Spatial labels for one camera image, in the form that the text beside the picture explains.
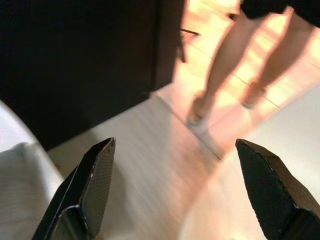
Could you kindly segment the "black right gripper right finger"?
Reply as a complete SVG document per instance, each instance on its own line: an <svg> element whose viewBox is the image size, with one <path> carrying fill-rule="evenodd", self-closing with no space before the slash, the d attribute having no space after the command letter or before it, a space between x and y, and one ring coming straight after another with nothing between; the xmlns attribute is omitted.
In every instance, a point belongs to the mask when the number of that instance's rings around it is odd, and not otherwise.
<svg viewBox="0 0 320 240"><path fill-rule="evenodd" d="M268 240L318 240L320 205L283 161L245 139L235 143L245 188Z"/></svg>

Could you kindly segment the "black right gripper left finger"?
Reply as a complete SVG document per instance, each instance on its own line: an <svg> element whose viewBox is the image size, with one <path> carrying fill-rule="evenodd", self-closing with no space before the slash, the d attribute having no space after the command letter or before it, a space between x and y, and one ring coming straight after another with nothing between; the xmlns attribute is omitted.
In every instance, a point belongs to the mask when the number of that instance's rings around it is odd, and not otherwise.
<svg viewBox="0 0 320 240"><path fill-rule="evenodd" d="M56 190L34 240L94 240L101 229L112 179L116 140L87 151Z"/></svg>

